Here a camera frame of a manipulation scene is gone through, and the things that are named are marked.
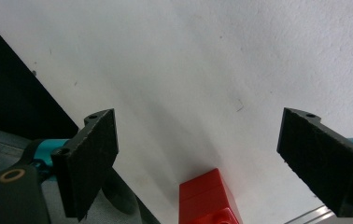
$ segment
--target red plastic block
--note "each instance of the red plastic block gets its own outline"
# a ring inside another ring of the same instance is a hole
[[[242,224],[218,169],[179,185],[179,224]]]

